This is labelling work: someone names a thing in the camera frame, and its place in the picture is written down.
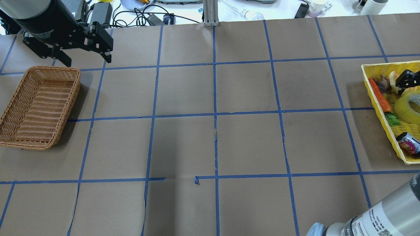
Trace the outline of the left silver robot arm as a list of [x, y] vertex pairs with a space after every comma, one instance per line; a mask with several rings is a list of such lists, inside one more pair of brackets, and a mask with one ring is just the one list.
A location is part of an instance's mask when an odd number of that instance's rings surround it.
[[59, 60], [71, 67], [66, 49], [95, 52], [111, 63], [114, 40], [98, 21], [87, 23], [87, 2], [75, 15], [61, 0], [2, 0], [1, 12], [23, 29], [22, 42], [39, 58]]

